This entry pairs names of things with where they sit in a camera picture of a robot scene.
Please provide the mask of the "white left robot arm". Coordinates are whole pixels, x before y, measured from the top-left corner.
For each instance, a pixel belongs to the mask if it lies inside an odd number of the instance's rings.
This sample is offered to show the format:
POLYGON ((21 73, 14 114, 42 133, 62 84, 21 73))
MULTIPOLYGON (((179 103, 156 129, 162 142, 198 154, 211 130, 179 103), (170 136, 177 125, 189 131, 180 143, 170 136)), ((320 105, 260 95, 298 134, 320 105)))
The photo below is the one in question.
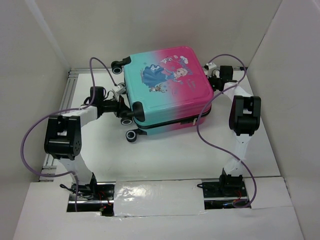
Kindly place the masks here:
POLYGON ((104 87, 91 87, 90 96, 84 100, 80 109, 61 115, 50 115, 47 122, 45 152, 71 172, 70 191, 76 195, 82 194, 88 200, 97 197, 99 187, 94 173, 88 169, 81 156, 81 128, 104 113, 114 113, 124 126, 133 122, 131 109, 122 96, 126 93, 125 84, 116 85, 110 92, 113 97, 107 99, 109 92, 104 87))

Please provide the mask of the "pink hard-shell suitcase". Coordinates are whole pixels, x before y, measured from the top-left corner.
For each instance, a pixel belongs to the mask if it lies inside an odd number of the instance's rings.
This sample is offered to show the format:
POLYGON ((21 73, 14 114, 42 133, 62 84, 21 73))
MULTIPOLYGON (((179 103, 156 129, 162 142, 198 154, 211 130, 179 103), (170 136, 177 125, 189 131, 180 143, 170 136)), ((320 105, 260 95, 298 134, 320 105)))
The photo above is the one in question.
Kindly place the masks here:
POLYGON ((129 110, 121 116, 137 128, 125 137, 152 135, 202 123, 210 113, 214 96, 208 78, 194 52, 178 46, 132 54, 111 63, 113 74, 123 73, 129 110))

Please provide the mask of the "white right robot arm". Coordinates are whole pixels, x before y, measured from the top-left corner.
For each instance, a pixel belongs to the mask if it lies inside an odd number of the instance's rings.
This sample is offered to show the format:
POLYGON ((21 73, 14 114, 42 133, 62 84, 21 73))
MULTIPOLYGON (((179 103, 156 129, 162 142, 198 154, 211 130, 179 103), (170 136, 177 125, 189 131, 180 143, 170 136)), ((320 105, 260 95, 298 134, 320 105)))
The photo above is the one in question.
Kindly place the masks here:
POLYGON ((223 91, 235 86, 224 94, 232 101, 228 125, 235 135, 235 148, 232 157, 222 169, 219 177, 218 190, 225 197, 240 195, 243 182, 243 162, 247 153, 249 141, 260 127, 261 98, 247 93, 233 79, 233 67, 215 64, 208 66, 209 83, 214 91, 223 91))

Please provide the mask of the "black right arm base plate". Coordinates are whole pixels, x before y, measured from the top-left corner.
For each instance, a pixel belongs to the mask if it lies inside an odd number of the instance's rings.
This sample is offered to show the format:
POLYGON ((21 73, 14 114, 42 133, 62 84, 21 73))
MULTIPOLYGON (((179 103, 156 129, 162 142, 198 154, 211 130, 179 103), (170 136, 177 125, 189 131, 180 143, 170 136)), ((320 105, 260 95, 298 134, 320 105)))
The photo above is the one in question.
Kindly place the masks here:
POLYGON ((205 210, 248 208, 250 198, 242 175, 232 176, 223 170, 218 180, 202 181, 205 210))

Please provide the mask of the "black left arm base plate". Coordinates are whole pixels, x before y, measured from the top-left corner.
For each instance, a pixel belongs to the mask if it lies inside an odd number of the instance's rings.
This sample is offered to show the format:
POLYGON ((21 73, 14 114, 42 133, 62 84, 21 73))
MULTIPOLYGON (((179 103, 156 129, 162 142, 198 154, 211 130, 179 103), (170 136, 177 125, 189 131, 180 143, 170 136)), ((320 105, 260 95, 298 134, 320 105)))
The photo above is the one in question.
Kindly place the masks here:
POLYGON ((68 213, 77 210, 78 213, 97 212, 104 217, 114 216, 115 183, 99 182, 94 193, 79 191, 77 196, 75 186, 60 184, 60 187, 69 192, 66 209, 68 213))

